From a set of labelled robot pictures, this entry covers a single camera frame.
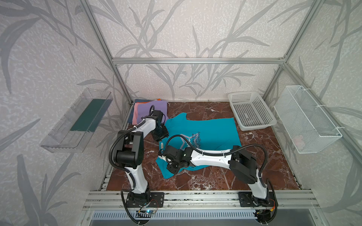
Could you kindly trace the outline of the folded dark blue t-shirt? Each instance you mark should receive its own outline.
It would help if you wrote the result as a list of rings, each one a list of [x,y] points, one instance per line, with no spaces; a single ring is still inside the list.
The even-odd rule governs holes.
[[[145,104],[145,103],[148,103],[148,102],[151,102],[151,100],[136,99],[136,100],[134,101],[134,103],[139,103],[139,104]],[[133,107],[134,107],[134,105],[132,105],[132,107],[131,107],[131,113],[130,113],[129,118],[128,118],[128,121],[127,121],[129,124],[132,124]]]

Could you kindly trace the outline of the folded purple t-shirt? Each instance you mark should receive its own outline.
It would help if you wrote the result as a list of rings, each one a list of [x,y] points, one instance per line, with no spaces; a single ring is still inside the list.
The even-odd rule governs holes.
[[[167,116],[168,102],[164,100],[154,100],[145,104],[140,104],[138,106],[137,123],[141,122],[142,117],[149,115],[152,106],[154,106],[154,110],[161,111],[165,115],[165,117],[162,119],[163,122],[166,122],[169,119]]]

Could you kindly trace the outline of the teal printed t-shirt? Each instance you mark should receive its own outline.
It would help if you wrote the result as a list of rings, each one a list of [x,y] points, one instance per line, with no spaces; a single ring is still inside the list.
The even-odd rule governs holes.
[[[234,118],[223,118],[206,121],[187,120],[186,113],[181,113],[166,121],[165,126],[169,137],[159,142],[159,149],[163,151],[168,139],[173,135],[182,135],[198,149],[222,151],[241,146]],[[180,137],[173,138],[169,145],[184,150],[188,144]],[[174,176],[168,169],[168,163],[160,158],[156,159],[164,179]]]

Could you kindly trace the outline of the green circuit board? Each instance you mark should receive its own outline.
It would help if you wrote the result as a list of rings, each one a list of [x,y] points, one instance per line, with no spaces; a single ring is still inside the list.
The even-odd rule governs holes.
[[[157,209],[146,209],[146,210],[141,209],[137,212],[137,214],[140,217],[148,217],[149,215],[156,214],[156,212],[157,212]]]

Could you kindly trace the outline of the aluminium frame crossbar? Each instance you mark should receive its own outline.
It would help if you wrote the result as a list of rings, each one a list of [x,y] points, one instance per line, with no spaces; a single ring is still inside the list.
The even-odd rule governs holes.
[[[157,57],[130,57],[112,59],[113,64],[273,64],[280,65],[283,58],[157,58]]]

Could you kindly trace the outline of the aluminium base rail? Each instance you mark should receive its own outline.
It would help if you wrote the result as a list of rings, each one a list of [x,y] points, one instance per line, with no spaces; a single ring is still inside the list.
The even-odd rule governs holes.
[[[164,191],[164,196],[152,201],[158,210],[236,210],[258,209],[251,201],[239,198],[237,190],[211,191]],[[278,209],[319,209],[311,190],[277,190],[276,204]],[[90,210],[123,210],[120,192],[90,192],[83,205],[84,211]]]

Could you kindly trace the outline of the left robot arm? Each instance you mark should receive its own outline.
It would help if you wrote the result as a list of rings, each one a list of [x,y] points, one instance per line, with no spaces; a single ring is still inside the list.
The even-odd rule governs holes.
[[[163,115],[149,115],[126,131],[120,131],[113,148],[112,160],[123,170],[130,183],[128,199],[148,202],[151,198],[149,184],[144,176],[144,138],[151,134],[154,141],[161,141],[169,135]]]

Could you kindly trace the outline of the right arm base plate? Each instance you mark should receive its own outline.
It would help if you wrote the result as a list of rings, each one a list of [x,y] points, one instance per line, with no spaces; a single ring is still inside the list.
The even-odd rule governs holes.
[[[256,198],[252,192],[239,192],[239,203],[241,207],[255,207],[255,208],[273,208],[278,206],[275,194],[269,191],[266,199]]]

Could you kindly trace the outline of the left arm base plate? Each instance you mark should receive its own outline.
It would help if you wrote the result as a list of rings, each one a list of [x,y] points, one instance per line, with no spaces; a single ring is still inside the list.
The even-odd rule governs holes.
[[[127,195],[126,206],[128,208],[136,208],[149,206],[151,208],[161,208],[164,205],[165,193],[150,192],[143,194],[130,193]]]

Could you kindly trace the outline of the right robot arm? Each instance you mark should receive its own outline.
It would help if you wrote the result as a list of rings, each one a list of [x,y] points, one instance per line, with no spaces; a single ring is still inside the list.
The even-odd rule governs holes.
[[[258,167],[256,158],[247,151],[249,147],[258,147],[263,151],[264,161],[261,167]],[[166,168],[173,175],[178,174],[180,169],[190,166],[214,166],[229,169],[239,181],[249,186],[255,205],[268,203],[269,190],[263,182],[262,172],[268,163],[269,155],[262,145],[234,146],[233,149],[223,151],[200,150],[193,147],[181,150],[168,146],[159,157],[167,162]]]

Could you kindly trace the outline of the white plastic laundry basket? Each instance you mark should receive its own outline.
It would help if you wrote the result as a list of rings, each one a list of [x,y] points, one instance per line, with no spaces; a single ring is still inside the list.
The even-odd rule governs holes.
[[[259,93],[242,91],[228,94],[229,103],[242,131],[261,130],[277,120]]]

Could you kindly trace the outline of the clear plastic wall bin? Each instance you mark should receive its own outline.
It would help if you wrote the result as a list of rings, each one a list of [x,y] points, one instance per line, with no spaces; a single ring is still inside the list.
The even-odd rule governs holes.
[[[82,153],[112,101],[110,91],[86,88],[40,146],[51,153]]]

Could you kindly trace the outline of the folded pink t-shirt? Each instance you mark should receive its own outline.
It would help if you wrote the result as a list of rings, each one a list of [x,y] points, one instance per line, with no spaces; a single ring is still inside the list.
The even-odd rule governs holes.
[[[135,103],[133,107],[133,117],[132,117],[132,125],[137,125],[137,117],[138,117],[138,106],[139,103]]]

